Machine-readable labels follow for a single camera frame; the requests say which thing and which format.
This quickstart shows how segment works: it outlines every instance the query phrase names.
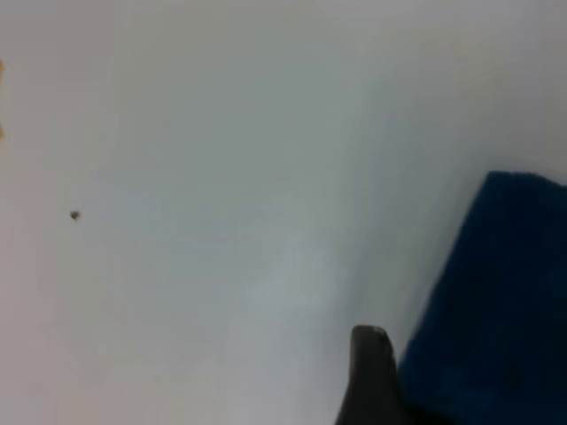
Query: white surface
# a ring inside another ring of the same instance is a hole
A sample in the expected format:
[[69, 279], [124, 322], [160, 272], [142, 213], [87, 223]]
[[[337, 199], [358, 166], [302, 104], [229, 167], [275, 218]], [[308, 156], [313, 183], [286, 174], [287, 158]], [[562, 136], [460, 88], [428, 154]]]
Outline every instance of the white surface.
[[485, 171], [566, 180], [565, 12], [4, 0], [0, 422], [331, 424]]

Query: dark object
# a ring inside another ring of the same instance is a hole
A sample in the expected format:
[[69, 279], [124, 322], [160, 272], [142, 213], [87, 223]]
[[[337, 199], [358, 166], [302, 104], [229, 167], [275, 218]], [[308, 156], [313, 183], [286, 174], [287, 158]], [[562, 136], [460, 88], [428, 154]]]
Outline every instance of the dark object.
[[356, 326], [351, 334], [348, 388], [337, 425], [404, 423], [396, 362], [388, 335], [373, 326]]
[[456, 424], [567, 423], [567, 188], [488, 175], [399, 381]]

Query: blue towel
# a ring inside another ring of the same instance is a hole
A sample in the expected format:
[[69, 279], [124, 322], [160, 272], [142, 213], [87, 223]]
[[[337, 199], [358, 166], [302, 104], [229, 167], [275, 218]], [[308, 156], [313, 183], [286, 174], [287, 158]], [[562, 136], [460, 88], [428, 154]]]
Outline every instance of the blue towel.
[[567, 188], [487, 176], [399, 377], [457, 424], [567, 424]]

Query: white wall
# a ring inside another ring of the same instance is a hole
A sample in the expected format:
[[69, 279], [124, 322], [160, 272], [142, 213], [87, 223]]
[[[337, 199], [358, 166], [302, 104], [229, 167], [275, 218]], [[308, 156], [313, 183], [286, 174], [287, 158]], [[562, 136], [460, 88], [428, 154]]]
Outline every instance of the white wall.
[[0, 422], [331, 424], [486, 170], [567, 181], [566, 12], [4, 0]]

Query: blue fabric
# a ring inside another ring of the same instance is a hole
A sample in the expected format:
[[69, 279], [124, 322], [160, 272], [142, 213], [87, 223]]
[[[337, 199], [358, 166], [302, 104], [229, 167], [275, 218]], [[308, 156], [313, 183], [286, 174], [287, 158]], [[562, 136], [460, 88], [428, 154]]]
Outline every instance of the blue fabric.
[[457, 424], [567, 424], [567, 188], [488, 175], [399, 377]]

